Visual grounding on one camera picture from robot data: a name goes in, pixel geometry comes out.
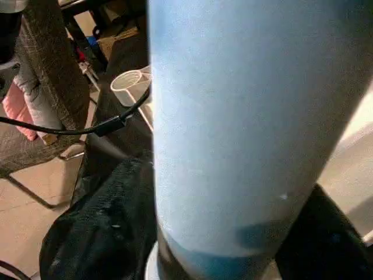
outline floor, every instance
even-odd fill
[[[97,100],[98,92],[92,93],[91,97]],[[90,102],[87,126],[90,126],[93,114],[94,104]],[[75,145],[65,153],[81,149]],[[70,200],[81,160],[80,157],[64,162],[56,158],[13,175],[20,182],[27,182],[31,190],[49,203],[58,204]],[[0,260],[13,264],[26,275],[34,275],[38,271],[43,237],[67,207],[68,204],[54,211],[45,209],[0,179]]]

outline pink cloth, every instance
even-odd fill
[[[2,105],[8,118],[33,124],[33,119],[31,118],[29,109],[26,106],[23,92],[14,83],[10,86]],[[36,139],[37,134],[35,131],[23,127],[17,127],[17,129],[23,133],[28,140],[33,141]]]

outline tweed fabric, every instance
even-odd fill
[[[19,41],[63,125],[69,130],[83,128],[89,86],[73,58],[57,0],[29,2]],[[45,146],[40,139],[30,142],[15,127],[1,124],[0,174],[47,162],[78,139],[79,136],[60,136],[54,144]]]

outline light blue cylinder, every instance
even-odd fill
[[[370,79],[368,3],[150,1],[157,217],[193,277],[257,279],[286,237]]]

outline black cable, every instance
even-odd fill
[[[139,98],[139,100],[130,107],[126,112],[121,115],[117,115],[113,118],[110,118],[106,121],[103,121],[100,124],[97,124],[93,127],[89,127],[82,130],[60,130],[52,129],[46,127],[39,127],[38,125],[29,124],[23,121],[13,120],[11,118],[0,117],[0,123],[6,123],[11,125],[17,125],[18,127],[28,128],[30,130],[45,132],[49,134],[57,135],[82,135],[95,133],[98,136],[103,136],[105,134],[116,131],[125,126],[126,119],[130,117],[136,110],[145,102],[145,100],[150,96],[150,87],[144,92],[144,94]]]
[[[20,280],[31,280],[31,278],[23,272],[21,272],[21,270],[12,266],[11,264],[8,264],[7,262],[0,261],[0,267],[10,271],[12,274],[16,275]]]

